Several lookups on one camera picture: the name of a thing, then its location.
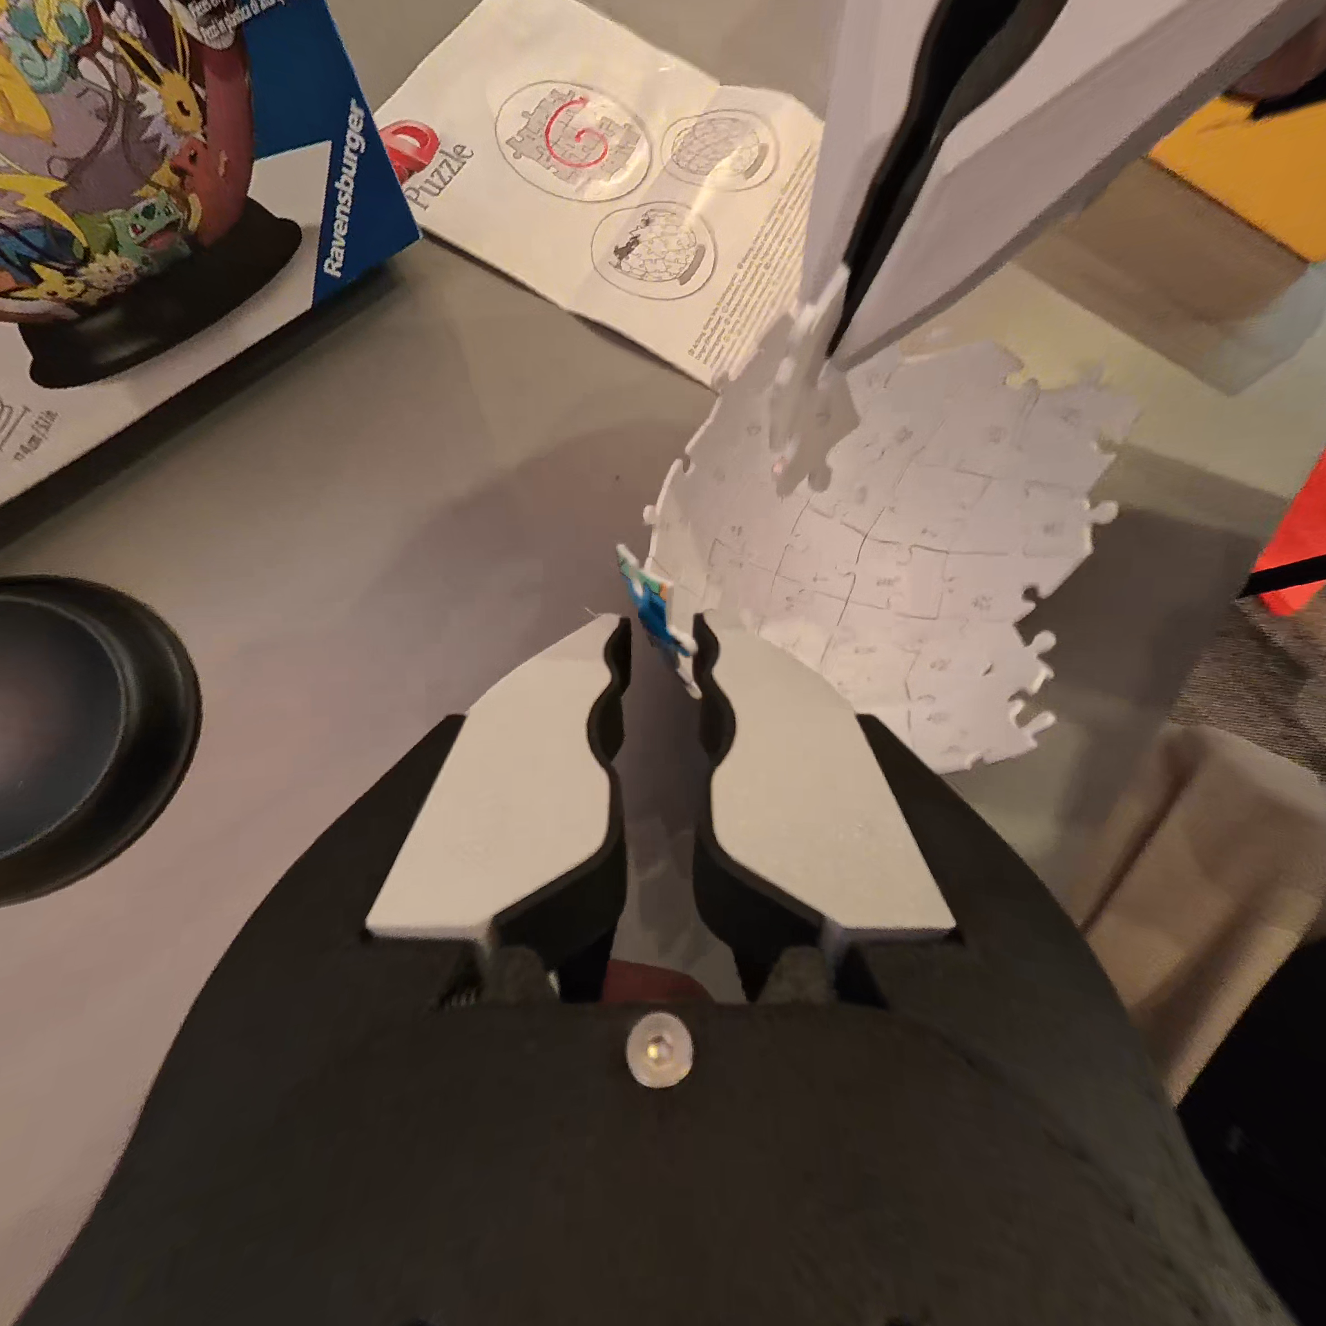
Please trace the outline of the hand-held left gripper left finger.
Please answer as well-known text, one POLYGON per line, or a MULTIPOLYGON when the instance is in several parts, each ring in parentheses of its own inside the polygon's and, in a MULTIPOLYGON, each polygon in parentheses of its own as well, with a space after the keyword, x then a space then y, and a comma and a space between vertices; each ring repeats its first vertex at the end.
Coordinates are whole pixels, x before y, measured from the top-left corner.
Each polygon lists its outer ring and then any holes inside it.
POLYGON ((562 997, 600 997, 625 906, 614 757, 632 625, 602 614, 489 686, 366 915, 374 939, 534 951, 562 997))

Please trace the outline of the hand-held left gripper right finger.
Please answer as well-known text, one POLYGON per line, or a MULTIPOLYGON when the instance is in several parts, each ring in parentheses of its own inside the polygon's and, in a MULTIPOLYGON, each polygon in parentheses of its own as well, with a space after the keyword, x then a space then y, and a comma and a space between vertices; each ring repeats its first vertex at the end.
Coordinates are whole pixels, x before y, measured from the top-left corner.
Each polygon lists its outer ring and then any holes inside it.
POLYGON ((726 615, 693 620, 707 789, 693 841, 701 918, 759 997, 788 950, 943 940, 950 904, 854 707, 726 615))

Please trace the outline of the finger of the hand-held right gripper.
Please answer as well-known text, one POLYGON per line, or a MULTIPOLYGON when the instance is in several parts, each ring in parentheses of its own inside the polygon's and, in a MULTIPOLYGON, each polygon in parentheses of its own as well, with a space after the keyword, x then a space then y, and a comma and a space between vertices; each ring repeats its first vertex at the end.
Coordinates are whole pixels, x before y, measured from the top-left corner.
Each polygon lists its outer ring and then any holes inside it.
POLYGON ((996 34, 990 1, 845 3, 804 254, 800 301, 846 271, 829 345, 848 334, 916 202, 939 120, 996 34))
POLYGON ((995 3, 916 202, 834 359, 853 366, 966 296, 1323 3, 995 3))

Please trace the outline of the partly built white puzzle ball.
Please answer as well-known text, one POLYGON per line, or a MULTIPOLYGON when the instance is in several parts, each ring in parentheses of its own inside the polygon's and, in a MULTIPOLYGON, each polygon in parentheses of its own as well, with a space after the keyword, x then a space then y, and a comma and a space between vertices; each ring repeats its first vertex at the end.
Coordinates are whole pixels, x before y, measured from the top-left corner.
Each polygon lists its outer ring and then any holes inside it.
POLYGON ((1034 751, 1026 713, 1051 678, 1051 631, 1020 621, 1093 552, 1115 502, 1089 495, 1138 405, 1099 375, 1017 378, 995 342, 845 375, 856 423, 830 478, 786 495, 769 391, 789 320, 767 333, 644 511, 649 550, 617 546, 646 633, 692 694, 696 614, 734 618, 818 670, 938 773, 1034 751))

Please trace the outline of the single curved puzzle piece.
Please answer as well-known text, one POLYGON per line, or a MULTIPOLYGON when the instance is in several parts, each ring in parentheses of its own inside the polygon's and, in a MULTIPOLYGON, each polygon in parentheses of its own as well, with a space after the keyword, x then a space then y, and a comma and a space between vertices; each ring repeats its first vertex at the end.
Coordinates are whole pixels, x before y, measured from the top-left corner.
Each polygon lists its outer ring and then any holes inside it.
POLYGON ((780 498, 802 484, 816 492, 827 487, 830 451, 859 424, 848 377, 830 356, 849 274, 840 263, 819 296, 794 311, 774 372, 769 445, 775 451, 774 489, 780 498))

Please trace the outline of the black round ball stand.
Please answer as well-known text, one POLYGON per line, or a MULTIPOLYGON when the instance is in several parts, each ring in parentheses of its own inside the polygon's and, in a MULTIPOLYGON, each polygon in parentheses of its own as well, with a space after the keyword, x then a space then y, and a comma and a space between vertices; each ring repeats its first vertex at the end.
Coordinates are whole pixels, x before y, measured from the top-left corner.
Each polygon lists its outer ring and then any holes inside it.
POLYGON ((104 868, 161 816, 202 732, 185 642, 141 599, 2 580, 2 906, 104 868))

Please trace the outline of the blue cartoon puzzle box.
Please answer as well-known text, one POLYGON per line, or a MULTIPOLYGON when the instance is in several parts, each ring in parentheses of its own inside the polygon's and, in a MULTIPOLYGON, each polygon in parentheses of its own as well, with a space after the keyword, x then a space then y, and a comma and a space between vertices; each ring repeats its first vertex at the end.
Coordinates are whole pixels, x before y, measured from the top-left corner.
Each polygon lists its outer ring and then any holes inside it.
POLYGON ((420 238, 324 1, 2 3, 2 503, 420 238))

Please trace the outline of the yellow plastic bin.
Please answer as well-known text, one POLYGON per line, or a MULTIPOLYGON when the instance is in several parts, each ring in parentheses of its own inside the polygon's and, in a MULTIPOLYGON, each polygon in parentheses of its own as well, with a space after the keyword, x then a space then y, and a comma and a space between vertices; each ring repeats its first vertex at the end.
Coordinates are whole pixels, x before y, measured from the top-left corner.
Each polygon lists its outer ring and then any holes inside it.
POLYGON ((1325 260, 1325 101, 1219 96, 1151 150, 1154 165, 1309 263, 1325 260))

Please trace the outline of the folded paper instruction leaflet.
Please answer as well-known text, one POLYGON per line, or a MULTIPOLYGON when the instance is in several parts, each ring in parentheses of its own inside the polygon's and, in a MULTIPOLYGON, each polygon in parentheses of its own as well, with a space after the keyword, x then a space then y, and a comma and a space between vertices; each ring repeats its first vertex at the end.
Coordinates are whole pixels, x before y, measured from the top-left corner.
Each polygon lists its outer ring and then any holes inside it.
POLYGON ((377 124, 428 235, 706 386, 794 306, 819 116, 584 3, 480 3, 377 124))

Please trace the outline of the orange red item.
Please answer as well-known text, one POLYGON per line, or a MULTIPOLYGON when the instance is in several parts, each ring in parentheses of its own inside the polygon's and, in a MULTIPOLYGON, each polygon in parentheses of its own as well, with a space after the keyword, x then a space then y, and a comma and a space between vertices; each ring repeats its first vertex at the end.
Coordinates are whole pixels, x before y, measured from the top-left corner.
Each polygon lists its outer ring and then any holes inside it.
MULTIPOLYGON (((1325 554, 1325 453, 1318 456, 1302 487, 1254 563, 1265 571, 1325 554)), ((1321 590, 1323 580, 1261 592, 1260 603, 1277 618, 1298 614, 1321 590)))

